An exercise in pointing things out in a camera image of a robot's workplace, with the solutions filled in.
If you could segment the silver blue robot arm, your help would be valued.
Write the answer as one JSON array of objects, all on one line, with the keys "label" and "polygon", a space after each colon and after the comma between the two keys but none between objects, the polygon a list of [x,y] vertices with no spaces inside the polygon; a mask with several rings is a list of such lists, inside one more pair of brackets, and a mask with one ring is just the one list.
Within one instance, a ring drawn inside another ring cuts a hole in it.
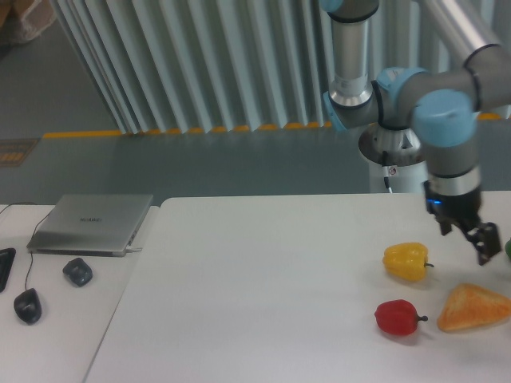
[{"label": "silver blue robot arm", "polygon": [[389,168],[400,156],[426,166],[426,210],[443,235],[457,228],[480,264],[501,251],[496,224],[481,220],[476,115],[510,102],[510,56],[468,1],[421,1],[459,68],[384,69],[368,77],[369,21],[376,1],[323,1],[331,19],[335,76],[323,99],[338,130],[367,126],[359,141],[370,161]]}]

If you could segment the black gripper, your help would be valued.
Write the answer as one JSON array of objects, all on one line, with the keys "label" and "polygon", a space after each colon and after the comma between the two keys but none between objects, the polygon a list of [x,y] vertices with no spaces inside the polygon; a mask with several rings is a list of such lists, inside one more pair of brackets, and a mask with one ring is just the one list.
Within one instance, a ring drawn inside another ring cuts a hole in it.
[{"label": "black gripper", "polygon": [[465,238],[477,253],[477,263],[484,266],[501,252],[501,239],[495,223],[483,223],[479,216],[481,187],[462,195],[443,195],[433,190],[430,181],[423,184],[426,210],[438,219],[441,235],[452,231],[452,223],[463,223],[469,227]]}]

